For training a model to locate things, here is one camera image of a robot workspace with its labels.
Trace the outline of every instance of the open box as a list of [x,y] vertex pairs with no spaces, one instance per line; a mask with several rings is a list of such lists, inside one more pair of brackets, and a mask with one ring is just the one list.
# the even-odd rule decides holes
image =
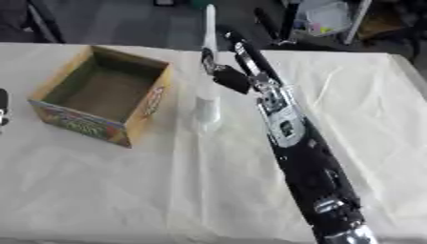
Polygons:
[[45,123],[130,148],[169,81],[168,63],[87,47],[29,101]]

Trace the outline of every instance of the robotic hand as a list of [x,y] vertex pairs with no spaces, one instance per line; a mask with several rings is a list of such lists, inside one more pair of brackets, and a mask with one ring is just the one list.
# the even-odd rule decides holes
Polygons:
[[301,112],[273,68],[235,30],[218,26],[245,72],[215,64],[209,49],[202,63],[213,81],[241,93],[258,92],[257,106],[286,183],[319,244],[377,244],[360,201],[320,133]]
[[0,89],[0,133],[3,126],[6,126],[9,123],[8,118],[5,117],[8,113],[8,93],[4,89]]

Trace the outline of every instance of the white bottle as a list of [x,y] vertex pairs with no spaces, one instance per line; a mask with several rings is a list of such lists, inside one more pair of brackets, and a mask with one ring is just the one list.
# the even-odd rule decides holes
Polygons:
[[[213,52],[213,61],[216,63],[218,49],[215,33],[215,7],[206,8],[206,34],[203,48]],[[199,133],[214,132],[221,124],[219,85],[214,83],[203,65],[200,64],[197,80],[197,91],[194,108],[194,126]]]

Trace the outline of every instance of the white fabric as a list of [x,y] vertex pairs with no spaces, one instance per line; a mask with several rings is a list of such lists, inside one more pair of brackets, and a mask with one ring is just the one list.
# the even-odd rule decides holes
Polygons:
[[[11,94],[11,122],[0,135],[0,236],[313,241],[251,95],[221,88],[221,128],[203,136],[193,132],[197,52],[115,47],[173,63],[173,85],[131,150],[39,121],[26,98],[81,49],[0,45],[0,87]],[[423,237],[427,104],[419,93],[426,89],[424,81],[413,68],[378,53],[268,51],[266,56],[294,84],[301,106],[362,198],[376,234]],[[230,53],[221,53],[219,61],[236,67]],[[423,243],[399,241],[394,243]]]

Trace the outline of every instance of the colorful label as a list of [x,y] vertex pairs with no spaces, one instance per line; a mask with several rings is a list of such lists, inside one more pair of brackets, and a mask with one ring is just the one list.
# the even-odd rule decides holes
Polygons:
[[157,111],[157,108],[162,100],[163,93],[165,92],[165,87],[158,87],[152,90],[150,97],[147,101],[147,106],[144,112],[144,117],[148,117]]
[[129,147],[130,143],[122,126],[102,118],[96,118],[79,112],[74,112],[62,107],[56,107],[43,102],[31,101],[34,106],[41,109],[39,115],[49,124],[62,127],[74,132],[111,141]]

